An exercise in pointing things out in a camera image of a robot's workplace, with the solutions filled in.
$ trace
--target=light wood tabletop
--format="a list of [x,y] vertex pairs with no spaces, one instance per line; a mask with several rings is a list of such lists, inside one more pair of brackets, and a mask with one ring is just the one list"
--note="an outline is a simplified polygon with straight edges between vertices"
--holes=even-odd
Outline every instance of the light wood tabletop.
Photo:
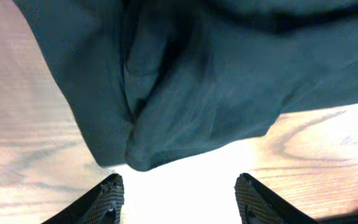
[[98,167],[19,10],[0,0],[0,223],[40,223],[113,172],[122,223],[241,223],[248,172],[313,218],[358,210],[358,105],[284,114],[266,136],[150,172]]

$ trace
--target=cloth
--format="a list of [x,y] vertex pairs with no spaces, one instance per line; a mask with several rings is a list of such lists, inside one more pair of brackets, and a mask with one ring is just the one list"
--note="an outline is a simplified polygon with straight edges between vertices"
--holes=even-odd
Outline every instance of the cloth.
[[358,103],[358,0],[14,0],[100,166],[147,171]]

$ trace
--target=garment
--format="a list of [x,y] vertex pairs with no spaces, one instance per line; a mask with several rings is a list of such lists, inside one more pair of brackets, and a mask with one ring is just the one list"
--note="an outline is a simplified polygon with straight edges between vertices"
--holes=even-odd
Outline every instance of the garment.
[[358,103],[358,0],[14,0],[100,166],[147,171]]

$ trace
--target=table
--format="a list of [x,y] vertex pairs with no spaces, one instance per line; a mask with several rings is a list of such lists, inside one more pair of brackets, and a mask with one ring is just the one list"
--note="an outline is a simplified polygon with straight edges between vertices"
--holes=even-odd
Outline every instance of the table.
[[262,138],[150,172],[102,169],[26,21],[0,0],[0,223],[40,223],[113,172],[124,177],[124,224],[240,223],[242,172],[313,218],[357,212],[358,105],[283,114]]

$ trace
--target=navy fabric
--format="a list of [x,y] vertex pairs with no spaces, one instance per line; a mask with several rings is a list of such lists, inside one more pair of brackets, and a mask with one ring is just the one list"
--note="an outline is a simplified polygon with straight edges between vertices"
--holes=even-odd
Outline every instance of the navy fabric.
[[147,171],[358,103],[356,0],[14,0],[103,167]]

